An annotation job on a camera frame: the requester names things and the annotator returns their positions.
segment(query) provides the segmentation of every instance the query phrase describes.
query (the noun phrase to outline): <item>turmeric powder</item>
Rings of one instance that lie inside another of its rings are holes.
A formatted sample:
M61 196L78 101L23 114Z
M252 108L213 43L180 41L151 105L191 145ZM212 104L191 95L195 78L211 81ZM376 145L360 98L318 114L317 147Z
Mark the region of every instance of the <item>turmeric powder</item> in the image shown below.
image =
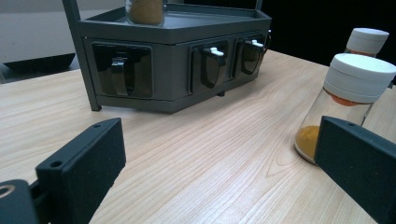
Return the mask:
M297 151L311 162L314 162L318 133L319 126L310 125L300 129L297 132L295 138L295 146Z

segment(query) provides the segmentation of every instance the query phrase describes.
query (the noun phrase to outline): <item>white plastic cap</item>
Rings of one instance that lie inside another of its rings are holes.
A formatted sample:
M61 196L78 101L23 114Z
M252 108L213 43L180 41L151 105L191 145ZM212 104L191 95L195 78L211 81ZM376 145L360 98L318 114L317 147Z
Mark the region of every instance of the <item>white plastic cap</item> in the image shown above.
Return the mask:
M363 53L377 54L384 46L388 36L389 33L385 31L355 28L346 43L346 48Z
M375 102L396 76L396 66L359 54L334 56L324 89L343 99L363 104Z

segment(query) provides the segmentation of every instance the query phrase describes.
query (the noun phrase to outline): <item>dark gray spice rack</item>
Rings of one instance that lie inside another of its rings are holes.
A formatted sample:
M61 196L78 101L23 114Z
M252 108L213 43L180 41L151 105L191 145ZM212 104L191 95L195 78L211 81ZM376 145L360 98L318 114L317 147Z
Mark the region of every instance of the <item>dark gray spice rack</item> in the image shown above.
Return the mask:
M163 26L130 24L124 7L82 20L63 0L92 110L174 113L257 77L271 18L258 9L166 4Z

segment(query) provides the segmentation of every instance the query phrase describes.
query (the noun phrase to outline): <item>glass spice jar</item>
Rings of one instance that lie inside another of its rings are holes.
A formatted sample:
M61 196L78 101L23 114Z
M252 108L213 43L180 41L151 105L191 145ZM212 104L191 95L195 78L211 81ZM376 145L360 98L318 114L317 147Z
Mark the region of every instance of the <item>glass spice jar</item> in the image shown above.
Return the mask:
M323 89L295 135L296 150L315 163L322 116L362 125L366 113L396 75L396 66L376 58L341 53L333 57Z
M381 30L355 28L346 43L344 53L361 54L375 58L387 41L388 36L388 32Z
M163 0L126 0L126 19L131 24L162 26Z

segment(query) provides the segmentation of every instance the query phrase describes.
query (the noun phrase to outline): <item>mounting hole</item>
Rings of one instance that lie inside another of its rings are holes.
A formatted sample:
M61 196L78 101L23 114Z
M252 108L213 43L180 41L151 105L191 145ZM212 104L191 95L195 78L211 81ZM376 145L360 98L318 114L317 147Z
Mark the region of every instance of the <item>mounting hole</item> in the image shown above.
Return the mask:
M62 165L61 161L55 161L55 162L51 163L49 166L52 167L52 168L55 168L55 167L58 167L60 165Z
M0 198L6 197L8 194L12 193L14 191L15 186L13 185L4 185L0 186Z

